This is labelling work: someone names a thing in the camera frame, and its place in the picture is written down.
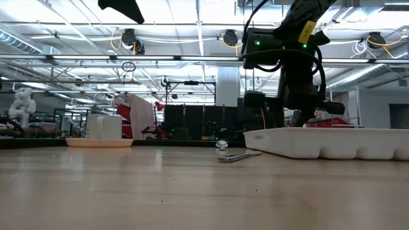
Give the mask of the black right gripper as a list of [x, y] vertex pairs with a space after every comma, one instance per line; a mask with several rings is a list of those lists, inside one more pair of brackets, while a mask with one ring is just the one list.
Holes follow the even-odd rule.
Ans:
[[322, 65], [320, 48], [313, 44], [293, 43], [281, 50], [271, 50], [279, 58], [276, 65], [257, 65], [255, 68], [264, 72], [280, 70], [279, 88], [275, 98], [264, 93], [246, 91], [244, 105], [287, 108], [293, 111], [293, 126], [303, 127], [315, 119], [316, 110], [330, 114], [344, 114], [345, 106], [326, 99], [326, 76]]

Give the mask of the red storage bins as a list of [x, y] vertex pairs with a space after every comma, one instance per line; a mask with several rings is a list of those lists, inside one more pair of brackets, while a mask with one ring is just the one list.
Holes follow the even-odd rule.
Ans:
[[312, 119], [306, 123], [310, 128], [349, 128], [350, 124], [342, 118]]

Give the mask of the black partition panels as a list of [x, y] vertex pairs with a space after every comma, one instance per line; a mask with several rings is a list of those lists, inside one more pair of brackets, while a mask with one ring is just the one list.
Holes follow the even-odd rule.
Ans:
[[169, 139], [180, 141], [243, 141], [244, 133], [274, 127], [272, 112], [246, 107], [214, 105], [166, 105], [161, 124]]

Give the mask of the white sheet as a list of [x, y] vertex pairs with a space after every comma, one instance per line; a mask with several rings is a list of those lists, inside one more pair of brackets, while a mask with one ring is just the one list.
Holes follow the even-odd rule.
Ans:
[[153, 106], [150, 102], [135, 94], [128, 93], [127, 99], [130, 105], [133, 140], [144, 140], [142, 131], [146, 127], [153, 126], [154, 123]]

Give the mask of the white plastic cutlery tray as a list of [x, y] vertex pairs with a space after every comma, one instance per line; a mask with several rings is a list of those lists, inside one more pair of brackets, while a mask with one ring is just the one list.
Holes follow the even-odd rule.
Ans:
[[409, 161], [409, 130], [273, 128], [244, 137], [249, 149], [288, 158]]

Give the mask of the white column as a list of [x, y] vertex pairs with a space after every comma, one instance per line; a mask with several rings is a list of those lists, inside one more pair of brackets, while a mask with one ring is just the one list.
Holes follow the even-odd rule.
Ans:
[[219, 67], [216, 75], [216, 105], [236, 107], [240, 97], [240, 72], [237, 67]]

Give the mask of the red cabinet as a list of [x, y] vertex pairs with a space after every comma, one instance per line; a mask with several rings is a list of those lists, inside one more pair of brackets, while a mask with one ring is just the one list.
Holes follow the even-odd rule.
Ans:
[[119, 104], [116, 108], [116, 113], [119, 114], [122, 119], [122, 136], [128, 139], [133, 139], [132, 127], [130, 122], [131, 108], [127, 105]]

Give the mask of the black overhead rig frame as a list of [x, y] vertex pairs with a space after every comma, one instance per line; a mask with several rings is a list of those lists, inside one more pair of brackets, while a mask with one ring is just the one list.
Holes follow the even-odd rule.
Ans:
[[[97, 60], [97, 61], [243, 61], [241, 57], [227, 56], [74, 56], [74, 55], [30, 55], [30, 54], [0, 54], [0, 59], [38, 59], [38, 60]], [[346, 59], [323, 58], [322, 63], [346, 64], [409, 64], [409, 59]]]

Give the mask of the yellow tag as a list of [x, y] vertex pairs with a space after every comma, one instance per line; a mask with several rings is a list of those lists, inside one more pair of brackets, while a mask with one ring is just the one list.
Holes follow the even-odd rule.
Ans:
[[311, 33], [313, 32], [315, 26], [316, 26], [316, 22], [308, 20], [305, 23], [305, 26], [304, 26], [300, 36], [298, 37], [298, 42], [302, 43], [302, 44], [307, 44], [308, 41], [309, 41], [309, 38], [311, 36]]

